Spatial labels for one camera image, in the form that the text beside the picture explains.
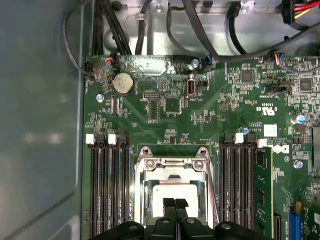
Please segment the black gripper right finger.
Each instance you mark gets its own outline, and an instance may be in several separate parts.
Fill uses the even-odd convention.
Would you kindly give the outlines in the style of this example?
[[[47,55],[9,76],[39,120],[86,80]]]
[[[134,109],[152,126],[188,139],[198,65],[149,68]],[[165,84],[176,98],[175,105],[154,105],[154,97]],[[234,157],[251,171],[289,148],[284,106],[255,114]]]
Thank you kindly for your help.
[[[206,221],[189,217],[186,208],[188,202],[184,198],[175,200],[175,209],[180,232],[184,240],[270,240],[257,231],[238,225],[234,222],[223,221],[214,228]]]

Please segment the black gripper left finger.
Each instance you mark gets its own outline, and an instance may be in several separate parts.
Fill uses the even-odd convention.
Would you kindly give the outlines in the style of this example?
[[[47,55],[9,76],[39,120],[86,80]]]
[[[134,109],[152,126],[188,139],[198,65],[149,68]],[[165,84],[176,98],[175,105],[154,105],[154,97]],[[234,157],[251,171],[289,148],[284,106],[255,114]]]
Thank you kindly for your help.
[[[126,221],[94,237],[93,240],[174,240],[177,232],[176,200],[163,199],[163,216],[150,218],[146,226]]]

